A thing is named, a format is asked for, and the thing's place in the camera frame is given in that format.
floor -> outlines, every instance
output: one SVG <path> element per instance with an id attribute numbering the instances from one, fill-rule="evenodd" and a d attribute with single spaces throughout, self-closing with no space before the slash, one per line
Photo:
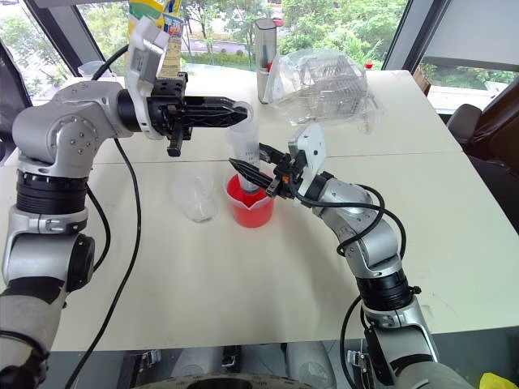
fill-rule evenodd
<path id="1" fill-rule="evenodd" d="M 440 360 L 451 366 L 474 387 L 483 372 L 491 371 L 519 384 L 519 327 L 439 334 L 434 336 Z M 360 340 L 349 340 L 347 348 L 358 349 Z M 323 342 L 337 389 L 349 389 L 341 372 L 338 341 Z M 181 350 L 161 350 L 161 361 L 136 375 L 136 384 L 168 378 Z M 75 389 L 127 389 L 135 356 L 142 352 L 95 352 L 79 376 Z M 51 353 L 49 375 L 41 389 L 62 387 L 82 353 Z M 279 344 L 242 346 L 242 372 L 286 376 L 285 358 Z"/>

black cable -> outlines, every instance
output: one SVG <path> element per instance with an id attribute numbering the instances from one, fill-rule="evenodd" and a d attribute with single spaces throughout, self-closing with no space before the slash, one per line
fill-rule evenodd
<path id="1" fill-rule="evenodd" d="M 128 160 L 127 155 L 125 154 L 124 150 L 122 150 L 119 140 L 114 139 L 114 142 L 115 142 L 115 145 L 117 146 L 117 149 L 121 153 L 121 156 L 124 159 L 124 162 L 127 164 L 127 167 L 130 170 L 131 180 L 133 182 L 133 189 L 135 192 L 135 204 L 137 207 L 137 234 L 135 236 L 135 246 L 133 249 L 133 254 L 131 255 L 130 265 L 128 265 L 127 272 L 124 275 L 124 278 L 122 279 L 121 284 L 119 285 L 119 288 L 117 289 L 117 292 L 115 293 L 115 297 L 112 300 L 112 304 L 110 305 L 110 308 L 108 309 L 108 313 L 106 314 L 105 320 L 101 324 L 101 328 L 97 332 L 97 335 L 96 335 L 94 341 L 92 342 L 92 344 L 90 344 L 90 347 L 88 347 L 88 350 L 85 352 L 85 354 L 79 361 L 78 365 L 75 367 L 74 372 L 72 373 L 72 375 L 69 377 L 68 381 L 66 382 L 66 385 L 65 385 L 66 389 L 70 389 L 72 387 L 75 379 L 79 375 L 79 372 L 83 368 L 84 364 L 87 362 L 88 357 L 90 357 L 90 354 L 92 354 L 93 349 L 97 346 L 97 343 L 99 343 L 99 340 L 105 333 L 105 330 L 108 327 L 108 323 L 109 323 L 110 319 L 112 318 L 112 314 L 115 311 L 115 306 L 117 305 L 118 300 L 121 297 L 122 290 L 124 289 L 128 279 L 130 278 L 131 271 L 133 270 L 133 267 L 135 265 L 135 260 L 137 259 L 137 253 L 139 252 L 141 210 L 140 210 L 140 197 L 139 197 L 139 186 L 137 183 L 137 177 L 135 175 L 135 171 L 134 171 L 133 167 L 131 166 L 130 161 Z"/>
<path id="2" fill-rule="evenodd" d="M 315 201 L 315 200 L 310 200 L 310 199 L 307 199 L 306 197 L 302 196 L 301 194 L 298 193 L 298 190 L 295 188 L 294 186 L 294 183 L 292 182 L 292 179 L 290 178 L 289 179 L 289 189 L 290 189 L 290 192 L 292 193 L 292 195 L 298 199 L 299 201 L 301 201 L 301 203 L 305 204 L 305 205 L 309 205 L 311 207 L 328 207 L 328 208 L 366 208 L 366 209 L 374 209 L 376 211 L 379 211 L 379 214 L 377 215 L 377 217 L 374 219 L 374 221 L 369 225 L 367 226 L 366 229 L 373 229 L 379 222 L 380 222 L 380 219 L 382 218 L 382 216 L 385 214 L 385 215 L 388 215 L 391 219 L 394 220 L 394 222 L 397 224 L 397 227 L 398 229 L 400 230 L 400 234 L 401 234 L 401 246 L 400 246 L 400 258 L 403 259 L 404 258 L 404 253 L 405 253 L 405 245 L 406 245 L 406 242 L 407 242 L 407 237 L 405 235 L 405 228 L 404 228 L 404 225 L 401 223 L 400 219 L 398 219 L 398 217 L 392 213 L 391 211 L 389 211 L 388 209 L 385 209 L 385 208 L 381 208 L 380 206 L 378 205 L 375 205 L 375 204 L 368 204 L 368 203 L 327 203 L 327 202 L 321 202 L 321 201 Z M 363 188 L 369 188 L 369 189 L 366 189 L 368 191 L 372 191 L 374 189 L 370 188 L 369 186 L 363 186 Z M 373 194 L 377 197 L 377 199 L 380 201 L 380 199 L 382 199 L 382 196 L 380 195 L 379 192 L 377 192 L 376 190 L 373 192 Z M 364 233 L 365 230 L 361 231 L 360 233 L 358 233 L 357 235 L 354 235 L 352 236 L 350 239 L 348 239 L 347 241 L 345 242 L 349 242 L 348 244 L 351 244 L 353 242 L 356 242 L 358 239 L 360 239 L 361 237 L 365 236 L 366 233 Z M 337 253 L 339 255 L 343 255 L 339 252 L 339 247 L 337 247 Z"/>
<path id="3" fill-rule="evenodd" d="M 99 69 L 97 69 L 96 73 L 92 76 L 91 80 L 95 81 L 99 79 L 103 73 L 105 73 L 110 66 L 119 58 L 121 57 L 126 51 L 128 51 L 128 45 L 123 46 L 121 49 L 117 50 L 114 55 L 112 55 L 110 58 L 106 60 L 105 63 L 103 63 L 101 66 L 99 66 Z"/>
<path id="4" fill-rule="evenodd" d="M 400 230 L 401 235 L 401 242 L 400 242 L 400 259 L 404 259 L 405 254 L 405 246 L 407 245 L 407 235 L 405 234 L 405 228 L 400 219 L 398 219 L 397 215 L 392 213 L 389 210 L 385 210 L 384 213 L 388 215 L 397 225 L 398 229 Z"/>
<path id="5" fill-rule="evenodd" d="M 362 323 L 364 329 L 367 330 L 366 316 L 364 315 L 364 309 L 362 307 L 360 307 L 360 323 Z"/>
<path id="6" fill-rule="evenodd" d="M 126 45 L 123 48 L 121 48 L 120 50 L 118 50 L 112 57 L 110 57 L 105 62 L 105 64 L 103 66 L 101 66 L 96 71 L 96 73 L 92 77 L 92 80 L 99 79 L 99 77 L 101 77 L 101 75 L 106 71 L 106 69 L 108 69 L 109 66 L 112 63 L 114 63 L 114 61 L 117 58 L 119 58 L 121 55 L 123 55 L 127 50 L 128 50 L 128 45 Z M 117 305 L 117 303 L 119 301 L 119 298 L 121 297 L 122 291 L 123 291 L 124 287 L 126 286 L 128 279 L 130 278 L 131 272 L 132 272 L 133 267 L 135 265 L 135 261 L 137 259 L 137 254 L 139 252 L 140 227 L 141 227 L 141 218 L 142 218 L 141 209 L 140 209 L 139 185 L 138 185 L 138 182 L 137 182 L 137 177 L 135 175 L 135 171 L 134 171 L 133 167 L 131 166 L 131 162 L 130 162 L 130 160 L 128 160 L 128 157 L 127 157 L 126 153 L 122 149 L 121 144 L 119 143 L 119 140 L 118 139 L 114 139 L 114 142 L 115 142 L 115 146 L 117 147 L 117 149 L 121 153 L 122 158 L 124 159 L 124 163 L 127 165 L 128 170 L 130 170 L 131 181 L 133 183 L 133 189 L 134 189 L 134 192 L 135 192 L 135 205 L 136 205 L 136 208 L 137 208 L 137 233 L 135 235 L 135 245 L 134 245 L 134 249 L 133 249 L 133 254 L 131 255 L 130 264 L 128 265 L 128 268 L 127 268 L 127 272 L 125 273 L 124 277 L 122 278 L 121 284 L 119 285 L 119 287 L 117 289 L 117 292 L 115 293 L 114 299 L 112 300 L 112 303 L 110 304 L 110 307 L 108 309 L 108 313 L 105 316 L 105 320 L 103 320 L 103 323 L 101 324 L 101 327 L 99 328 L 99 331 L 97 332 L 97 335 L 94 338 L 93 342 L 88 347 L 88 350 L 85 352 L 85 354 L 83 355 L 83 357 L 81 358 L 81 360 L 79 361 L 77 366 L 75 367 L 74 371 L 72 372 L 71 376 L 68 378 L 68 381 L 65 384 L 65 389 L 70 389 L 72 387 L 72 385 L 74 384 L 74 381 L 77 379 L 77 377 L 79 375 L 79 372 L 81 371 L 81 369 L 83 369 L 83 366 L 85 365 L 85 363 L 87 362 L 88 358 L 92 354 L 93 349 L 97 346 L 97 344 L 99 343 L 99 340 L 101 340 L 101 337 L 105 333 L 105 330 L 108 327 L 109 321 L 112 318 L 112 314 L 114 314 L 115 307 L 116 307 L 116 305 Z M 100 213 L 100 215 L 101 215 L 101 213 L 104 215 L 104 212 L 102 211 L 101 205 L 99 205 L 99 208 L 96 207 L 96 209 L 98 211 L 101 209 L 99 211 L 99 213 Z"/>
<path id="7" fill-rule="evenodd" d="M 94 204 L 94 207 L 97 209 L 97 213 L 99 213 L 99 217 L 101 218 L 101 221 L 103 222 L 103 227 L 105 227 L 105 248 L 103 249 L 101 256 L 99 257 L 96 264 L 94 265 L 94 271 L 96 271 L 99 268 L 99 266 L 103 263 L 103 261 L 106 258 L 106 255 L 108 254 L 108 250 L 110 249 L 110 242 L 112 240 L 112 233 L 110 232 L 110 225 L 108 223 L 108 219 L 106 219 L 105 212 L 103 211 L 103 208 L 97 201 L 96 196 L 93 194 L 93 192 L 90 189 L 90 186 L 88 186 L 88 184 L 87 184 L 87 195 L 90 198 L 90 201 L 92 201 L 92 204 Z"/>
<path id="8" fill-rule="evenodd" d="M 47 359 L 49 357 L 49 353 L 43 348 L 43 346 L 39 342 L 34 340 L 31 336 L 25 335 L 21 332 L 0 330 L 0 338 L 13 339 L 18 342 L 25 343 L 38 353 L 38 357 L 41 357 L 43 359 Z"/>
<path id="9" fill-rule="evenodd" d="M 348 371 L 348 366 L 346 365 L 344 342 L 345 342 L 346 326 L 348 325 L 350 316 L 353 313 L 355 306 L 357 306 L 357 304 L 359 302 L 360 302 L 360 295 L 356 296 L 356 298 L 353 300 L 350 307 L 346 311 L 346 316 L 344 317 L 344 321 L 342 322 L 342 327 L 341 327 L 341 338 L 339 339 L 339 354 L 341 357 L 342 372 L 344 373 L 344 375 L 346 377 L 346 381 L 348 381 L 348 384 L 351 386 L 351 389 L 357 389 L 357 385 L 355 385 L 355 381 L 351 378 L 350 372 Z"/>
<path id="10" fill-rule="evenodd" d="M 375 190 L 369 186 L 361 185 L 361 187 L 363 189 L 371 192 L 372 194 L 374 194 L 375 197 L 379 200 L 379 207 L 380 207 L 379 213 L 377 213 L 375 219 L 363 231 L 355 234 L 354 236 L 352 236 L 349 239 L 346 239 L 345 241 L 340 243 L 339 246 L 337 246 L 337 253 L 339 255 L 342 255 L 343 257 L 345 256 L 344 248 L 346 246 L 350 245 L 351 243 L 356 242 L 361 237 L 365 237 L 368 233 L 370 233 L 377 226 L 377 224 L 382 220 L 382 217 L 384 216 L 385 202 L 384 202 L 384 198 L 382 197 L 382 195 L 377 190 Z"/>

brown chair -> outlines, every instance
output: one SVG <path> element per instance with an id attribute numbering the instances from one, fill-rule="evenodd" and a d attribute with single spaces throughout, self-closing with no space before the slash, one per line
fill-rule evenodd
<path id="1" fill-rule="evenodd" d="M 490 139 L 489 148 L 491 154 L 503 161 L 519 177 L 519 117 L 496 131 Z"/>
<path id="2" fill-rule="evenodd" d="M 466 154 L 501 160 L 519 174 L 519 77 L 483 111 L 463 104 L 451 116 L 447 128 Z"/>

tree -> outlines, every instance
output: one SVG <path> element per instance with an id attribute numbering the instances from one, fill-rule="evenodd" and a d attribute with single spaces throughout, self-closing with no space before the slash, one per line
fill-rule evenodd
<path id="1" fill-rule="evenodd" d="M 47 84 L 55 87 L 62 85 L 70 75 L 59 54 L 35 25 L 36 21 L 30 21 L 22 14 L 11 14 L 0 19 L 2 41 L 15 61 L 25 68 L 24 79 L 31 96 L 43 92 L 42 75 Z"/>
<path id="2" fill-rule="evenodd" d="M 330 47 L 357 62 L 382 64 L 407 0 L 284 0 L 281 53 Z"/>
<path id="3" fill-rule="evenodd" d="M 235 0 L 225 12 L 225 18 L 227 19 L 225 29 L 232 32 L 236 41 L 245 44 L 249 70 L 253 69 L 254 21 L 260 18 L 268 18 L 271 14 L 271 10 L 261 0 Z"/>
<path id="4" fill-rule="evenodd" d="M 420 68 L 430 83 L 440 87 L 486 90 L 486 81 L 510 84 L 517 73 L 465 66 L 436 66 L 422 62 Z"/>
<path id="5" fill-rule="evenodd" d="M 212 53 L 212 27 L 211 22 L 218 16 L 220 3 L 216 0 L 196 1 L 184 0 L 181 3 L 181 16 L 187 21 L 187 26 L 191 32 L 191 20 L 198 22 L 202 28 L 202 37 L 208 48 L 208 53 Z"/>
<path id="6" fill-rule="evenodd" d="M 347 53 L 361 67 L 364 67 L 366 62 L 373 62 L 375 69 L 382 67 L 382 62 L 376 59 L 376 50 L 381 41 L 371 45 L 368 42 L 358 39 L 354 32 L 346 29 L 340 29 L 334 36 L 328 36 L 315 47 L 327 47 L 330 49 L 337 49 L 342 53 Z"/>
<path id="7" fill-rule="evenodd" d="M 78 8 L 105 58 L 128 43 L 127 2 L 82 4 Z M 124 75 L 124 58 L 114 62 L 110 70 L 117 75 Z"/>
<path id="8" fill-rule="evenodd" d="M 184 31 L 182 33 L 182 41 L 184 42 L 184 44 L 187 47 L 187 52 L 189 53 L 189 58 L 193 57 L 193 55 L 191 54 L 190 34 L 191 34 L 191 27 L 186 28 L 186 25 L 184 25 Z"/>

empty plastic cup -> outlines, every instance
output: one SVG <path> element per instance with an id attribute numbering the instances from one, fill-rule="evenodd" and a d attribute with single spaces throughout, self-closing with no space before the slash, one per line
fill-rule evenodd
<path id="1" fill-rule="evenodd" d="M 218 213 L 212 189 L 211 176 L 199 170 L 191 170 L 174 180 L 172 195 L 189 219 L 196 223 L 204 223 Z"/>
<path id="2" fill-rule="evenodd" d="M 238 175 L 224 180 L 224 192 L 234 219 L 243 227 L 250 229 L 266 224 L 274 211 L 274 199 L 268 197 L 265 189 L 259 188 L 254 194 L 248 194 L 240 186 Z"/>

